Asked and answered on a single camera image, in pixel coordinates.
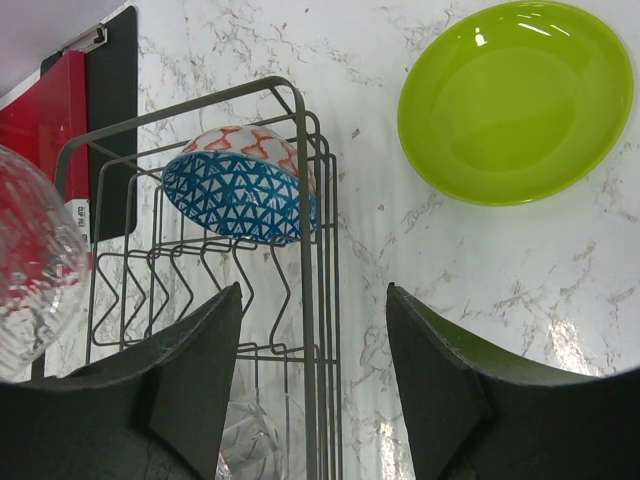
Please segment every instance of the plate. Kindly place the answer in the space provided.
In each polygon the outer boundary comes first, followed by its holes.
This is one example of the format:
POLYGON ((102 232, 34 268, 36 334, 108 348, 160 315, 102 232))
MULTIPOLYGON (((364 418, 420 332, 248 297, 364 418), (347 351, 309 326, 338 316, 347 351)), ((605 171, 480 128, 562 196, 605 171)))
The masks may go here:
POLYGON ((439 190, 479 204, 528 202, 607 155, 633 88, 629 56, 602 21, 559 3, 507 3, 460 21, 421 55, 398 132, 439 190))

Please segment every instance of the black cutting board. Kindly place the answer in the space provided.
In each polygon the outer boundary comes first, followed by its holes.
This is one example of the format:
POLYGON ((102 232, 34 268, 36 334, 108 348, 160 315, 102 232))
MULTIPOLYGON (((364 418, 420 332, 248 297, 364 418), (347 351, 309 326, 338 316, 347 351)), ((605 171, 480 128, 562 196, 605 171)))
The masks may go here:
MULTIPOLYGON (((107 43, 86 54, 87 131, 108 127, 138 115, 138 15, 134 7, 107 22, 107 43)), ((42 62, 41 75, 58 59, 56 53, 42 62)), ((131 130, 96 142, 118 155, 138 151, 137 132, 131 130)), ((93 238, 97 211, 100 170, 110 158, 89 148, 89 192, 91 241, 108 240, 131 233, 137 224, 137 188, 131 193, 131 221, 125 232, 127 191, 135 171, 126 165, 114 165, 105 172, 100 231, 93 238)))

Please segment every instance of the bowl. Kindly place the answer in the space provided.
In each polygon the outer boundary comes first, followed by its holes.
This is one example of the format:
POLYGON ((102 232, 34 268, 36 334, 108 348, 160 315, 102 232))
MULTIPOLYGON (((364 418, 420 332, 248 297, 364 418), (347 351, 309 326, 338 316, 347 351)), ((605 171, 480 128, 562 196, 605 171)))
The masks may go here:
POLYGON ((633 91, 629 55, 602 21, 571 5, 510 2, 425 50, 400 95, 398 132, 434 187, 517 204, 590 172, 621 135, 633 91))
MULTIPOLYGON (((187 218, 217 235, 285 245, 300 239, 299 182, 290 171, 231 151, 193 151, 174 158, 162 186, 187 218)), ((311 231, 316 199, 309 193, 311 231)))
MULTIPOLYGON (((235 152, 270 163, 299 178, 298 152, 293 145, 266 127, 231 125, 209 130, 191 140, 181 153, 235 152)), ((309 169, 309 191, 316 194, 316 182, 309 169)))
POLYGON ((0 379, 12 380, 78 319, 88 269, 53 184, 0 146, 0 379))

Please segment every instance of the dish rack frame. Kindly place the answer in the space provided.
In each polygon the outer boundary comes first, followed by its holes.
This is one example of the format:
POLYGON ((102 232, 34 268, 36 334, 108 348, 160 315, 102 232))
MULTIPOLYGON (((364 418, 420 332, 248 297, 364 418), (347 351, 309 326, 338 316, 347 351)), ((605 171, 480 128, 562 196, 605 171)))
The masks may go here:
MULTIPOLYGON (((130 230, 132 192, 136 188, 136 179, 141 177, 151 177, 157 181, 154 194, 154 223, 152 248, 149 250, 137 250, 132 248, 129 242, 129 234, 124 237, 124 250, 122 252, 98 253, 98 242, 92 245, 92 271, 89 291, 88 306, 88 329, 86 338, 86 364, 91 362, 92 349, 117 346, 119 351, 127 348, 131 344, 141 341, 154 333, 154 322, 158 319, 160 312, 171 301, 169 292, 164 288, 161 279, 155 272, 155 262, 161 258, 168 258, 174 272, 179 277, 182 285, 186 288, 191 300, 182 309, 176 321, 179 321, 186 313, 189 304, 193 300, 193 290, 189 286, 185 277, 176 267, 175 260, 181 256, 198 256, 204 260, 205 253, 231 254, 234 264, 239 274, 244 280, 248 291, 248 299, 243 306, 243 313, 246 313, 252 305, 255 291, 247 277, 240 261, 238 252, 241 250, 256 250, 258 246, 265 245, 249 240, 230 240, 215 236, 212 232, 202 229, 202 236, 199 238, 185 238, 184 225, 185 217, 181 217, 180 238, 177 241, 164 241, 162 235, 162 187, 161 175, 163 167, 145 169, 132 163, 148 155, 159 154, 171 149, 185 145, 190 139, 174 142, 161 147, 149 149, 127 156, 119 156, 99 145, 101 139, 117 135, 119 133, 136 130, 139 127, 154 122, 170 119, 177 115, 193 112, 205 107, 210 107, 222 102, 233 102, 234 99, 247 97, 249 95, 262 94, 272 96, 282 114, 269 118, 260 118, 256 115, 256 121, 252 125, 270 126, 280 123, 293 122, 296 135, 288 138, 287 141, 294 144, 298 151, 298 168, 301 179, 306 179, 309 168, 313 168, 316 179, 316 191, 318 192, 316 202, 316 216, 318 228, 311 232, 310 228, 310 202, 309 186, 306 181, 299 182, 300 199, 300 275, 301 287, 300 296, 302 300, 302 338, 296 339, 295 345, 276 342, 276 332, 285 313, 287 305, 290 303, 292 291, 287 273, 284 272, 278 261, 278 250, 283 248, 277 244, 279 237, 274 238, 268 248, 270 251, 270 261, 272 261, 278 271, 280 280, 286 290, 285 300, 280 308, 277 318, 272 324, 269 338, 263 342, 241 343, 238 349, 237 360, 253 362, 254 382, 256 389, 259 387, 260 365, 264 362, 279 362, 283 367, 284 391, 288 393, 288 367, 292 363, 303 365, 304 374, 304 422, 305 422, 305 453, 306 453, 306 478, 307 480, 334 480, 343 478, 343 445, 342 445, 342 391, 340 373, 340 297, 339 297, 339 260, 338 260, 338 199, 337 199, 337 159, 330 152, 327 139, 321 134, 318 117, 311 111, 306 110, 304 99, 301 93, 282 77, 267 77, 226 90, 205 95, 193 100, 189 100, 168 108, 157 110, 137 118, 133 118, 106 128, 95 130, 85 135, 73 138, 62 149, 56 170, 55 186, 59 192, 66 191, 67 172, 74 152, 82 147, 96 149, 102 154, 111 158, 106 162, 100 171, 98 183, 98 200, 95 209, 95 223, 92 238, 98 238, 101 221, 101 205, 104 201, 105 172, 114 165, 127 165, 135 170, 128 186, 127 197, 127 218, 126 231, 130 230), (279 89, 284 89, 290 93, 288 98, 280 93, 279 89), (119 279, 109 279, 101 268, 101 258, 105 255, 119 257, 123 262, 121 291, 118 292, 113 285, 119 283, 119 279), (317 273, 314 275, 312 256, 316 259, 317 273), (153 276, 150 284, 150 291, 145 292, 141 288, 134 271, 129 268, 129 260, 145 259, 147 266, 153 276), (106 282, 116 298, 113 305, 101 318, 97 318, 95 312, 96 282, 98 276, 106 282), (126 314, 126 302, 129 297, 128 288, 138 288, 142 293, 143 300, 140 305, 136 305, 133 313, 126 314), (166 299, 159 307, 154 307, 154 288, 162 288, 166 294, 166 299), (101 325, 108 321, 109 315, 114 311, 118 312, 119 325, 118 340, 114 342, 100 341, 96 338, 96 331, 101 325), (136 317, 143 316, 148 311, 148 325, 144 330, 142 338, 131 338, 128 328, 132 325, 136 317)), ((215 273, 202 261, 202 266, 206 269, 209 277, 218 289, 224 287, 218 282, 215 273)), ((286 439, 289 443, 289 396, 285 395, 287 424, 286 439)))

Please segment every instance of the glass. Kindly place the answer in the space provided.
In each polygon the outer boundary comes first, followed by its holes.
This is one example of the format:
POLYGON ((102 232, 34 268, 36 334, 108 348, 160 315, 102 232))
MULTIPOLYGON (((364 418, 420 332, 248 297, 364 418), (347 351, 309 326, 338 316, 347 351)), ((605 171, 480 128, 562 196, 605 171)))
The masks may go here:
POLYGON ((14 378, 72 323, 88 263, 55 187, 0 146, 0 379, 14 378))
POLYGON ((286 480, 283 442, 263 408, 231 401, 227 408, 217 480, 286 480))

